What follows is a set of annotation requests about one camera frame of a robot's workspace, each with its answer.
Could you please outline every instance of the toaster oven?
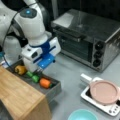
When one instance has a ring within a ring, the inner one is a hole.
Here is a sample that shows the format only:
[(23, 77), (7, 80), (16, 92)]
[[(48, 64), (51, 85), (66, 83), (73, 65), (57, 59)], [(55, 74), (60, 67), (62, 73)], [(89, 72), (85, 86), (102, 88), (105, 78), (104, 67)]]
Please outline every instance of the toaster oven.
[(74, 9), (52, 22), (62, 53), (103, 71), (120, 52), (120, 22)]

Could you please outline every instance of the carrot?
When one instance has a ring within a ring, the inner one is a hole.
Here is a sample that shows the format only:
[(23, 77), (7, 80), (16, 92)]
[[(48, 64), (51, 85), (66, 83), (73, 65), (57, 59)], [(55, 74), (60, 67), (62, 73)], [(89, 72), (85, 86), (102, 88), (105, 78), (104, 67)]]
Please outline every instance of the carrot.
[(18, 73), (19, 75), (23, 75), (27, 72), (27, 69), (25, 66), (18, 65), (15, 67), (15, 72)]
[(51, 87), (51, 85), (52, 85), (52, 84), (51, 84), (51, 81), (50, 81), (50, 80), (48, 80), (48, 79), (46, 79), (46, 78), (41, 78), (41, 80), (40, 80), (40, 86), (48, 89), (48, 88)]

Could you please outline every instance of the oven door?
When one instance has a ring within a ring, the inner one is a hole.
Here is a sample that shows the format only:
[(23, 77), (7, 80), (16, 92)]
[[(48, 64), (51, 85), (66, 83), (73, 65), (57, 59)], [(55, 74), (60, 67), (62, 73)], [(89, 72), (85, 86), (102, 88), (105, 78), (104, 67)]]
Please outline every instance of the oven door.
[(72, 38), (58, 35), (62, 53), (90, 66), (92, 62), (93, 43), (88, 39), (74, 40)]

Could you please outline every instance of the pink pan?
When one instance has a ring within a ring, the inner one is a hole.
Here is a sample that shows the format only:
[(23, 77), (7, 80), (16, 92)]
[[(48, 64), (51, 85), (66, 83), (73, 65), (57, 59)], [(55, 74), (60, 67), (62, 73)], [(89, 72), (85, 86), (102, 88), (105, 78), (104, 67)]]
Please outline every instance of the pink pan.
[(91, 82), (90, 93), (92, 98), (102, 105), (113, 104), (120, 97), (118, 87), (106, 80)]

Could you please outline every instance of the countertop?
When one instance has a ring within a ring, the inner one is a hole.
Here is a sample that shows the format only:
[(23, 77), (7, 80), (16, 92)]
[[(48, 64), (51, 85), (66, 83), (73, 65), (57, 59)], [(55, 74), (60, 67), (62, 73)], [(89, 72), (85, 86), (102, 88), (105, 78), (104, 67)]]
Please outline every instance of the countertop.
[(56, 57), (56, 63), (51, 64), (44, 74), (61, 82), (62, 92), (50, 104), (52, 120), (67, 120), (69, 115), (78, 109), (87, 109), (93, 112), (98, 120), (120, 120), (120, 114), (112, 117), (80, 97), (85, 89), (85, 84), (80, 80), (80, 75), (94, 78), (100, 77), (120, 86), (120, 55), (102, 72), (96, 72), (86, 65), (77, 62), (63, 54)]

